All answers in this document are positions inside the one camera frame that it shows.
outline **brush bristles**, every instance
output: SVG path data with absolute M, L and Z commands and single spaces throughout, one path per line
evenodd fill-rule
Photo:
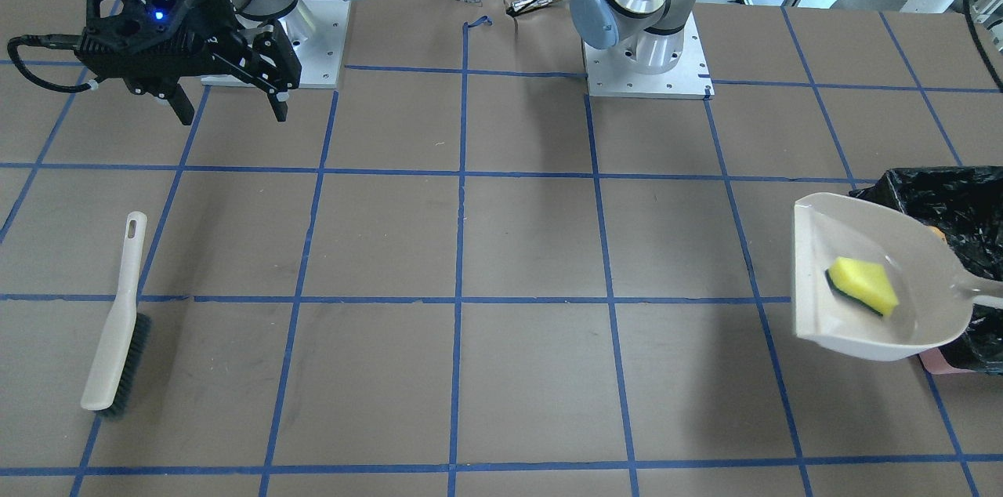
M 130 341 L 128 346 L 125 365 L 122 366 L 122 376 L 118 380 L 118 390 L 115 391 L 114 401 L 111 401 L 111 407 L 94 412 L 101 419 L 113 421 L 114 419 L 120 419 L 122 414 L 125 413 L 128 394 L 129 391 L 132 391 L 132 382 L 135 380 L 136 372 L 139 370 L 139 359 L 142 358 L 142 351 L 146 347 L 146 339 L 149 337 L 149 330 L 152 325 L 152 319 L 146 315 L 137 314 L 135 316 L 132 341 Z

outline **white dustpan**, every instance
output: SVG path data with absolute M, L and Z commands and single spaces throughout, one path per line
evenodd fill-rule
M 968 273 L 922 222 L 863 199 L 818 192 L 794 204 L 794 334 L 861 359 L 891 362 L 948 344 L 972 305 L 1003 308 L 1003 283 Z M 900 305 L 881 318 L 830 290 L 838 257 L 885 266 Z

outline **trash bag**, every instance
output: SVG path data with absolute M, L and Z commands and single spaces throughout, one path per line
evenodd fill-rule
M 938 226 L 968 272 L 1003 280 L 1003 167 L 900 167 L 850 194 Z M 1003 311 L 975 305 L 965 333 L 940 350 L 954 368 L 1003 375 Z

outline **blue tape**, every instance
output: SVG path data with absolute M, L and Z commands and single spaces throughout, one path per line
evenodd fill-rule
M 902 45 L 899 44 L 899 39 L 895 36 L 895 32 L 892 31 L 892 25 L 889 24 L 888 18 L 881 11 L 878 12 L 881 16 L 882 23 L 885 23 L 885 30 L 888 31 L 890 37 L 892 37 L 892 42 L 895 43 L 896 50 L 899 51 L 899 55 L 902 56 L 902 61 L 906 63 L 906 69 L 909 70 L 909 75 L 913 76 L 913 81 L 916 82 L 916 87 L 920 90 L 920 95 L 923 96 L 923 102 L 927 104 L 927 108 L 930 109 L 930 115 L 934 117 L 934 122 L 937 124 L 937 128 L 941 131 L 941 136 L 944 137 L 944 142 L 947 143 L 947 147 L 951 150 L 951 155 L 954 157 L 954 161 L 957 165 L 964 165 L 961 161 L 960 155 L 958 155 L 958 150 L 954 147 L 954 143 L 951 141 L 951 137 L 947 135 L 947 129 L 944 128 L 944 123 L 941 122 L 940 116 L 937 115 L 937 111 L 934 110 L 933 103 L 930 102 L 930 96 L 927 95 L 926 89 L 924 89 L 923 84 L 920 83 L 919 76 L 916 75 L 916 70 L 913 69 L 913 65 L 909 62 L 909 58 L 906 57 L 906 51 L 902 49 Z
M 627 462 L 634 463 L 634 430 L 630 423 L 630 407 L 627 404 L 627 383 L 624 380 L 623 354 L 620 351 L 620 326 L 617 323 L 617 305 L 613 293 L 613 269 L 610 265 L 609 238 L 606 233 L 606 214 L 603 208 L 602 179 L 599 176 L 599 153 L 596 148 L 596 130 L 592 118 L 592 101 L 588 93 L 585 100 L 585 121 L 589 129 L 589 153 L 592 160 L 592 182 L 596 193 L 596 215 L 599 221 L 599 242 L 603 251 L 603 275 L 606 279 L 606 302 L 610 316 L 610 336 L 613 341 L 613 364 L 617 375 L 617 392 L 620 397 L 620 419 L 623 422 L 624 444 L 627 451 Z M 637 468 L 629 468 L 632 497 L 640 497 L 641 489 L 637 479 Z
M 87 69 L 83 68 L 80 70 L 80 75 L 76 78 L 76 83 L 83 83 L 87 75 Z M 17 217 L 17 212 L 21 210 L 21 205 L 24 203 L 24 199 L 28 196 L 28 190 L 31 189 L 31 183 L 35 182 L 35 175 L 38 174 L 38 169 L 40 168 L 42 161 L 45 160 L 45 154 L 49 153 L 49 148 L 52 147 L 52 141 L 56 138 L 56 133 L 62 126 L 63 121 L 66 119 L 66 113 L 69 112 L 69 108 L 73 104 L 73 99 L 76 97 L 76 93 L 70 93 L 66 97 L 66 102 L 63 104 L 63 108 L 59 111 L 59 116 L 56 118 L 55 124 L 52 125 L 52 129 L 49 130 L 49 135 L 45 139 L 45 143 L 42 144 L 42 149 L 39 151 L 38 156 L 35 157 L 35 162 L 31 171 L 28 173 L 28 178 L 24 180 L 24 185 L 21 185 L 21 192 L 18 193 L 17 199 L 14 200 L 14 204 L 10 208 L 10 212 L 7 213 L 7 218 L 4 219 L 3 226 L 0 226 L 0 243 L 7 237 L 7 232 L 10 232 L 11 225 L 14 224 L 14 218 Z
M 1000 454 L 967 454 L 968 462 L 1003 462 Z M 884 456 L 822 456 L 814 458 L 745 458 L 719 460 L 639 460 L 627 462 L 612 460 L 602 462 L 485 462 L 476 464 L 297 464 L 272 466 L 273 475 L 311 474 L 441 474 L 456 472 L 541 472 L 541 471 L 595 471 L 595 470 L 677 470 L 677 469 L 730 469 L 730 468 L 782 468 L 797 466 L 852 466 L 865 464 L 951 464 L 957 463 L 953 454 L 903 454 Z M 261 475 L 264 466 L 139 466 L 139 467 L 88 467 L 85 476 L 222 476 Z M 0 477 L 65 477 L 74 475 L 79 468 L 0 468 Z
M 192 144 L 195 142 L 195 135 L 199 130 L 199 125 L 202 124 L 202 114 L 206 110 L 206 103 L 209 101 L 209 94 L 211 90 L 212 87 L 207 86 L 202 92 L 202 99 L 199 101 L 199 108 L 192 121 L 192 128 L 189 129 L 189 136 L 185 141 L 185 148 L 182 150 L 182 156 L 179 158 L 178 165 L 175 167 L 175 178 L 171 183 L 171 189 L 168 192 L 168 199 L 163 201 L 163 208 L 160 210 L 160 218 L 156 222 L 156 229 L 153 232 L 153 237 L 149 240 L 149 251 L 146 252 L 146 261 L 143 262 L 142 272 L 139 275 L 139 284 L 136 289 L 139 295 L 142 294 L 144 287 L 146 287 L 146 279 L 149 277 L 149 269 L 153 265 L 153 257 L 156 254 L 156 247 L 160 244 L 160 236 L 163 235 L 163 226 L 168 222 L 168 214 L 171 212 L 171 207 L 175 203 L 175 197 L 178 194 L 178 186 L 181 184 L 182 175 L 185 172 L 185 162 L 188 160 L 188 156 L 192 151 Z
M 303 287 L 307 277 L 307 266 L 310 262 L 310 248 L 313 243 L 313 232 L 317 224 L 317 211 L 320 208 L 320 199 L 324 189 L 324 164 L 331 148 L 331 135 L 334 131 L 334 122 L 338 111 L 338 93 L 334 91 L 331 95 L 331 106 L 328 112 L 327 129 L 324 133 L 324 144 L 321 147 L 320 162 L 317 165 L 317 181 L 314 186 L 313 200 L 310 204 L 310 224 L 303 239 L 303 254 L 300 257 L 300 269 L 296 277 L 296 293 L 293 308 L 289 315 L 289 330 L 286 334 L 286 350 L 282 359 L 282 372 L 279 376 L 279 389 L 275 396 L 275 410 L 272 412 L 272 427 L 269 430 L 268 446 L 265 449 L 265 466 L 261 475 L 261 486 L 259 486 L 260 497 L 268 495 L 268 484 L 270 480 L 270 469 L 275 458 L 275 446 L 279 438 L 279 427 L 282 423 L 282 409 L 286 401 L 286 387 L 289 384 L 289 370 L 292 365 L 293 348 L 296 343 L 296 327 L 299 322 L 300 307 L 302 304 Z
M 847 154 L 843 151 L 843 144 L 840 143 L 840 136 L 835 133 L 835 125 L 832 124 L 832 119 L 828 116 L 828 109 L 825 108 L 825 103 L 821 99 L 821 92 L 818 91 L 818 86 L 815 83 L 814 76 L 811 75 L 811 68 L 808 67 L 808 61 L 807 58 L 804 57 L 804 51 L 801 49 L 801 43 L 797 40 L 797 33 L 794 32 L 794 26 L 790 22 L 787 10 L 780 7 L 780 12 L 783 15 L 783 22 L 787 25 L 787 32 L 790 33 L 790 39 L 794 43 L 794 49 L 797 50 L 797 56 L 801 60 L 801 66 L 804 67 L 804 74 L 807 75 L 808 82 L 811 84 L 811 90 L 814 91 L 818 108 L 821 109 L 821 115 L 825 118 L 825 125 L 828 126 L 828 132 L 832 136 L 832 142 L 835 144 L 835 151 L 840 154 L 840 161 L 843 162 L 843 168 L 847 171 L 847 178 L 853 180 L 854 171 L 850 168 L 850 160 L 847 160 Z M 854 189 L 857 189 L 856 183 L 851 183 L 851 185 Z
M 94 444 L 97 442 L 97 432 L 101 428 L 101 418 L 94 415 L 90 422 L 90 433 L 87 435 L 87 444 L 83 447 L 83 454 L 80 456 L 80 465 L 73 476 L 73 486 L 70 487 L 69 497 L 78 497 L 80 486 L 83 485 L 83 476 L 86 475 L 87 464 L 90 462 L 90 454 L 94 451 Z
M 951 417 L 948 415 L 946 405 L 944 405 L 944 399 L 940 396 L 940 390 L 937 389 L 937 383 L 934 377 L 926 370 L 923 371 L 923 375 L 926 377 L 927 385 L 930 386 L 930 393 L 937 403 L 937 410 L 940 412 L 942 421 L 944 421 L 944 429 L 947 430 L 947 436 L 951 439 L 955 458 L 961 463 L 961 471 L 965 475 L 965 480 L 968 481 L 968 488 L 972 491 L 972 497 L 979 497 L 979 489 L 975 486 L 975 478 L 972 477 L 971 468 L 968 468 L 968 460 L 965 459 L 965 453 L 961 450 L 961 441 L 958 440 L 958 434 L 954 431 L 954 425 L 952 425 Z
M 721 167 L 721 174 L 725 176 L 724 187 L 728 193 L 728 203 L 731 204 L 731 215 L 734 217 L 735 229 L 738 232 L 738 242 L 742 247 L 742 258 L 744 258 L 745 261 L 745 270 L 748 272 L 749 287 L 751 287 L 753 298 L 755 298 L 756 312 L 759 314 L 759 323 L 760 326 L 762 326 L 763 337 L 765 337 L 766 340 L 766 348 L 769 351 L 770 364 L 773 366 L 773 376 L 776 379 L 776 387 L 780 393 L 780 402 L 783 404 L 783 414 L 787 419 L 787 430 L 790 432 L 790 442 L 794 447 L 794 455 L 798 461 L 797 469 L 801 474 L 801 483 L 804 486 L 805 497 L 812 497 L 811 482 L 808 479 L 808 471 L 804 465 L 804 454 L 801 451 L 800 437 L 797 435 L 797 426 L 794 423 L 793 411 L 790 408 L 790 401 L 787 398 L 787 387 L 783 382 L 783 373 L 780 369 L 780 359 L 777 357 L 776 347 L 773 344 L 773 336 L 769 329 L 769 319 L 766 319 L 766 311 L 765 308 L 763 308 L 762 301 L 759 297 L 759 286 L 755 279 L 755 268 L 752 266 L 752 257 L 751 254 L 749 254 L 748 240 L 745 237 L 745 229 L 742 226 L 741 215 L 738 212 L 738 203 L 735 199 L 734 189 L 732 189 L 731 180 L 728 178 L 727 163 L 724 161 L 724 149 L 721 146 L 721 139 L 717 133 L 717 124 L 714 122 L 714 114 L 710 108 L 709 101 L 705 100 L 703 102 L 703 106 L 707 114 L 707 121 L 710 123 L 710 135 L 714 140 L 714 148 L 717 151 L 717 161 Z

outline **sponge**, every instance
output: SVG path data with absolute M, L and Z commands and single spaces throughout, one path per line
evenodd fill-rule
M 838 293 L 861 302 L 878 315 L 892 315 L 899 306 L 899 297 L 892 289 L 885 266 L 841 257 L 826 270 L 825 277 Z

